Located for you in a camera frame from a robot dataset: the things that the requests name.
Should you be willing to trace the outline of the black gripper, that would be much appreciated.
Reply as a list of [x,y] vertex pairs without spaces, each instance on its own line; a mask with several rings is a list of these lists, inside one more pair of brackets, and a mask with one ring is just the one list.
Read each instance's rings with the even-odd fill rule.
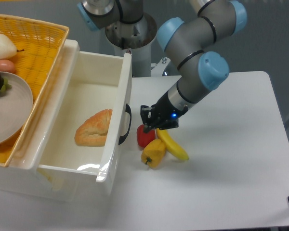
[[179,118],[188,111],[188,106],[184,105],[182,110],[172,105],[166,92],[156,104],[151,106],[141,105],[140,115],[144,125],[144,133],[158,128],[167,130],[179,126]]

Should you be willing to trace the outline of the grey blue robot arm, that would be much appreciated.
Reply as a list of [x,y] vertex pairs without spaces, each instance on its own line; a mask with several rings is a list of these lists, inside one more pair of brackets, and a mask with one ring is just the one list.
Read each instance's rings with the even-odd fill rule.
[[135,52],[157,40],[181,78],[152,106],[141,106],[144,132],[178,127],[178,120],[228,77],[229,66],[206,47],[242,30],[247,12],[236,0],[197,0],[197,18],[172,18],[162,26],[141,0],[83,0],[77,4],[87,27],[105,30],[112,45]]

